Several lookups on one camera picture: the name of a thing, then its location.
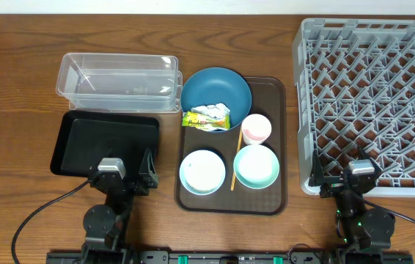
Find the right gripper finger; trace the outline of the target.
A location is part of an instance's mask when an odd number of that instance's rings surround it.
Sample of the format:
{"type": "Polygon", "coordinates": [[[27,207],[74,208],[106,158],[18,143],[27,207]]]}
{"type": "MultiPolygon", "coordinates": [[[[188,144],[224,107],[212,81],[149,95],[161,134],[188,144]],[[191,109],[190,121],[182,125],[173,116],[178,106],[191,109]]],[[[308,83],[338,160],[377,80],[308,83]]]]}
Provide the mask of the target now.
{"type": "Polygon", "coordinates": [[[358,157],[359,157],[359,160],[361,159],[371,160],[371,162],[373,163],[375,167],[375,172],[381,172],[381,168],[375,163],[375,161],[371,157],[369,157],[369,155],[364,151],[363,147],[358,147],[358,157]]]}
{"type": "Polygon", "coordinates": [[[312,154],[312,170],[309,176],[310,187],[320,187],[325,183],[325,176],[323,174],[323,168],[319,159],[317,151],[312,154]]]}

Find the mint green small bowl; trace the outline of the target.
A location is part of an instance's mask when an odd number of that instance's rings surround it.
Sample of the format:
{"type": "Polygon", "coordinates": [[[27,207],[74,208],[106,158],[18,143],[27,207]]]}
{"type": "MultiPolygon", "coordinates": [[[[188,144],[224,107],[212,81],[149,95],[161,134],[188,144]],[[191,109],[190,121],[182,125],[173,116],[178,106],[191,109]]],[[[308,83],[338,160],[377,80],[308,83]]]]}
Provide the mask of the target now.
{"type": "Polygon", "coordinates": [[[243,147],[236,154],[233,169],[237,180],[245,187],[264,189],[279,177],[280,163],[270,148],[253,144],[243,147]]]}

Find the yellow green snack wrapper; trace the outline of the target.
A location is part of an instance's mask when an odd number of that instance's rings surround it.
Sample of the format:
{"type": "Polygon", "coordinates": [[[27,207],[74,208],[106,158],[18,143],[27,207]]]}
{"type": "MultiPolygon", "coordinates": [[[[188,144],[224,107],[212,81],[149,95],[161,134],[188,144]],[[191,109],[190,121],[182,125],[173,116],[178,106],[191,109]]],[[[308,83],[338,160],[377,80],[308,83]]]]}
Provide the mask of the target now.
{"type": "Polygon", "coordinates": [[[188,111],[182,118],[183,127],[192,127],[202,131],[228,131],[229,116],[214,118],[205,114],[188,111]]]}

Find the white pink cup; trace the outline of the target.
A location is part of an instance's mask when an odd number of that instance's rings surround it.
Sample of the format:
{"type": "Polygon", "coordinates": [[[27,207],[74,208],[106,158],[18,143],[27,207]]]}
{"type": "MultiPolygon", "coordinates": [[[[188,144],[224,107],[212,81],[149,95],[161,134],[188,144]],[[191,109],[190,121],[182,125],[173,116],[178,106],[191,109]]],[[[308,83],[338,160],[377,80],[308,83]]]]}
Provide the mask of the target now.
{"type": "Polygon", "coordinates": [[[262,144],[271,135],[272,124],[261,114],[250,114],[241,123],[241,132],[245,144],[262,144]]]}

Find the white tissue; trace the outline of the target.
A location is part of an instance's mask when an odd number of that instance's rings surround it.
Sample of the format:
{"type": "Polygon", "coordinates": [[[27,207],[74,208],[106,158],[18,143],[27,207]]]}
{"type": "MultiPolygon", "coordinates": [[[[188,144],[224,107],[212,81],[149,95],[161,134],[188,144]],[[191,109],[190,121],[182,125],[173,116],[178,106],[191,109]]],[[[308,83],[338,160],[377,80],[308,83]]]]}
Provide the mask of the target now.
{"type": "Polygon", "coordinates": [[[223,103],[217,103],[215,105],[196,106],[191,109],[191,112],[204,114],[214,119],[224,119],[230,115],[230,110],[223,103]]]}

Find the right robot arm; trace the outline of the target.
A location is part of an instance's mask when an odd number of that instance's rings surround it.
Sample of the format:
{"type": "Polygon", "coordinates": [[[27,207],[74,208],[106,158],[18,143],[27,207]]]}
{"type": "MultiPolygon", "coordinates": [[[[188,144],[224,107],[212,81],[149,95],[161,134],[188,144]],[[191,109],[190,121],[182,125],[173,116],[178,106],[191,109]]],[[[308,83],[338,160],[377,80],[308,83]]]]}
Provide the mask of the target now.
{"type": "Polygon", "coordinates": [[[383,250],[391,246],[395,217],[384,209],[366,208],[363,195],[374,189],[381,169],[362,148],[338,176],[326,176],[313,152],[310,186],[320,188],[321,198],[337,205],[336,229],[345,244],[324,252],[322,263],[382,263],[383,250]]]}

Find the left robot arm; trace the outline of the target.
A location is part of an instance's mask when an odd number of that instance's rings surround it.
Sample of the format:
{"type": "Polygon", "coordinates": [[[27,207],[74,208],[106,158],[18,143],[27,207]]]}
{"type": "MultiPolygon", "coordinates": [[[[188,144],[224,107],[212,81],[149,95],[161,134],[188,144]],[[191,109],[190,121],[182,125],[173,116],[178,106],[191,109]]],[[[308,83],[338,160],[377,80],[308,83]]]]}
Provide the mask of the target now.
{"type": "Polygon", "coordinates": [[[80,263],[138,263],[139,254],[127,249],[125,236],[136,196],[147,196],[158,187],[153,152],[144,151],[141,165],[128,172],[120,158],[103,158],[89,177],[89,184],[106,195],[103,204],[85,214],[86,231],[80,263]]]}

